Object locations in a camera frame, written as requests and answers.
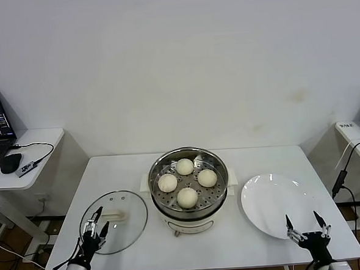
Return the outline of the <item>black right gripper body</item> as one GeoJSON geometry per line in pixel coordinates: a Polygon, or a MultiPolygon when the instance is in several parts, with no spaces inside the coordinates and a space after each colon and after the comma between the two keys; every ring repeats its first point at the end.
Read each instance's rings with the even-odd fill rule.
{"type": "Polygon", "coordinates": [[[321,231],[307,232],[302,235],[303,237],[299,240],[298,245],[308,250],[316,263],[329,263],[332,260],[328,250],[328,244],[331,240],[329,236],[323,235],[321,231]]]}

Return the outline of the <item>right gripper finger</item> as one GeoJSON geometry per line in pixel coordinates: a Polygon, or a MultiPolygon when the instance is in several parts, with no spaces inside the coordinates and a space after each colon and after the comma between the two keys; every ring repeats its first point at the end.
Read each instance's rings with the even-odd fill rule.
{"type": "Polygon", "coordinates": [[[322,218],[322,216],[319,215],[318,212],[313,211],[313,214],[316,218],[318,225],[322,229],[322,232],[321,232],[322,238],[329,238],[330,237],[329,232],[330,232],[331,226],[325,222],[324,218],[322,218]]]}
{"type": "Polygon", "coordinates": [[[294,229],[291,220],[289,219],[288,215],[285,215],[286,217],[286,227],[287,227],[287,236],[289,239],[291,239],[293,242],[299,242],[301,241],[301,233],[294,229]]]}

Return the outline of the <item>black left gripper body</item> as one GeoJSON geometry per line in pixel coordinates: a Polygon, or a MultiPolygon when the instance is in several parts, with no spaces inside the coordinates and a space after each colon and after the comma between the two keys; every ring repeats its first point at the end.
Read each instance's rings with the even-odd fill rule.
{"type": "Polygon", "coordinates": [[[82,253],[94,254],[103,246],[104,243],[105,238],[99,236],[98,234],[94,234],[94,236],[91,234],[84,234],[82,237],[82,253]]]}

